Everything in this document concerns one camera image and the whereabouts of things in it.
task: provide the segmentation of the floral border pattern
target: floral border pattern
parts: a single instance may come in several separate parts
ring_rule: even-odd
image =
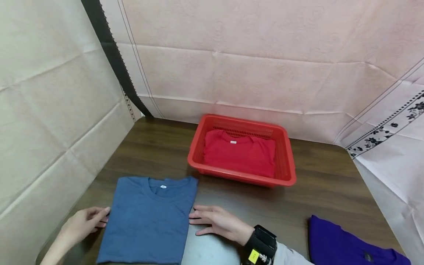
[[[352,158],[376,147],[424,114],[424,90],[400,106],[392,115],[345,147]]]

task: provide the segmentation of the black trim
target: black trim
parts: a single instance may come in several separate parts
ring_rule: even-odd
[[[153,106],[156,108],[156,110],[159,113],[159,115],[162,118],[165,118],[165,116],[160,112],[159,107],[156,104],[156,101],[155,101],[155,99],[153,97],[153,94],[150,91],[149,83],[147,82],[147,76],[144,74],[143,64],[141,63],[140,54],[138,53],[138,49],[136,47],[137,45],[135,44],[135,41],[134,41],[134,43],[132,42],[132,40],[134,40],[134,36],[132,34],[131,25],[128,22],[128,27],[127,27],[127,25],[125,23],[124,15],[125,15],[126,20],[128,21],[127,11],[125,10],[124,4],[122,2],[121,2],[121,4],[119,3],[119,0],[118,0],[119,11],[121,12],[122,20],[124,21],[124,24],[125,24],[125,30],[127,31],[128,39],[129,39],[129,41],[131,43],[131,47],[132,47],[132,50],[133,50],[133,53],[134,53],[134,57],[136,58],[136,61],[137,61],[138,70],[140,71],[140,75],[143,78],[144,86],[146,87],[147,93],[149,94],[149,98],[150,98]]]
[[[131,77],[118,50],[99,0],[81,0],[90,22],[99,38],[103,51],[121,84],[122,89],[134,105],[147,117],[153,117],[137,96]]]

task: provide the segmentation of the table surface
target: table surface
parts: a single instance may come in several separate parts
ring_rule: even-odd
[[[195,204],[219,205],[245,222],[261,224],[277,240],[308,257],[307,219],[311,215],[342,226],[366,242],[403,253],[348,153],[335,145],[291,139],[297,183],[268,189],[198,174],[187,163],[197,125],[142,118],[70,211],[110,206],[116,182],[122,176],[157,179],[199,178]],[[41,250],[37,264],[59,228]],[[182,264],[240,264],[243,251],[214,235],[195,236],[201,226],[190,226]],[[64,264],[95,264],[103,231],[75,246]]]

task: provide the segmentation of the red plastic basket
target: red plastic basket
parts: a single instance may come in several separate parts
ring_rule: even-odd
[[[233,137],[256,136],[263,139],[275,140],[274,178],[204,165],[204,138],[206,132],[213,129],[225,130]],[[206,114],[202,117],[199,126],[197,127],[187,160],[189,165],[197,169],[201,174],[218,176],[255,185],[266,187],[275,187],[277,185],[292,186],[296,182],[293,153],[287,132],[283,127],[274,124]]]

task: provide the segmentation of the sleeve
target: sleeve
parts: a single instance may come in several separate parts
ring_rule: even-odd
[[[313,265],[301,254],[277,242],[273,265]]]

